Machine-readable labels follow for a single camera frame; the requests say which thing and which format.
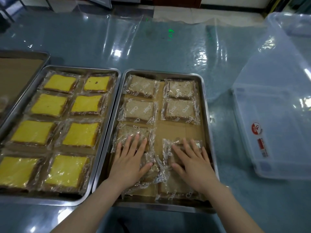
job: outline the hand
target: hand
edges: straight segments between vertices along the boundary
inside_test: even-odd
[[[201,148],[201,153],[195,141],[191,139],[190,142],[193,150],[186,139],[183,139],[187,154],[182,152],[176,145],[172,145],[173,150],[185,165],[185,169],[176,163],[173,163],[171,166],[189,186],[209,198],[210,191],[220,182],[212,169],[205,148]]]
[[[112,183],[119,185],[121,191],[137,183],[152,167],[152,163],[147,163],[144,167],[140,168],[141,158],[147,144],[147,138],[144,138],[139,149],[136,151],[138,141],[139,134],[136,134],[130,147],[131,136],[128,136],[122,153],[122,144],[119,143],[117,145],[115,160],[112,164],[108,179],[111,180]]]

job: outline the brown wooden door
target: brown wooden door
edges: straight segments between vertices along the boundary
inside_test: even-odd
[[[202,0],[153,0],[155,6],[177,6],[188,8],[200,8]]]

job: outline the yellow cake slice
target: yellow cake slice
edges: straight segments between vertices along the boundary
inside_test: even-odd
[[[110,76],[106,77],[89,77],[84,85],[87,91],[107,91]]]
[[[76,82],[75,77],[66,77],[54,74],[45,84],[44,89],[53,89],[58,91],[70,92],[73,84]]]
[[[41,94],[37,102],[31,108],[33,114],[47,114],[59,117],[66,103],[67,98],[62,96],[52,96]]]
[[[97,137],[99,123],[72,123],[63,141],[63,145],[93,147]]]
[[[79,177],[88,157],[57,155],[45,183],[79,187]]]
[[[0,163],[0,185],[25,188],[39,158],[6,156]]]
[[[102,96],[78,96],[71,112],[97,112]]]
[[[22,121],[13,134],[11,141],[46,145],[53,125],[53,122]]]

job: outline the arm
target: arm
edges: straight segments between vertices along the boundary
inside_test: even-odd
[[[207,152],[204,147],[198,149],[191,140],[193,150],[184,139],[185,154],[175,145],[172,146],[185,165],[185,169],[173,163],[173,169],[193,189],[204,194],[212,206],[228,233],[263,233],[262,229],[254,222],[239,202],[231,194],[230,190],[220,183],[211,167]]]
[[[130,147],[131,137],[125,142],[121,152],[121,143],[117,145],[115,159],[108,179],[88,197],[76,210],[64,219],[52,232],[96,232],[99,223],[109,208],[125,189],[133,186],[148,172],[152,163],[140,169],[141,158],[147,144],[145,138],[136,152],[139,135]]]

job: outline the clear plastic bin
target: clear plastic bin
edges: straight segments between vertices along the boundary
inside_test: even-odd
[[[272,13],[236,79],[236,119],[259,176],[311,179],[311,15]]]

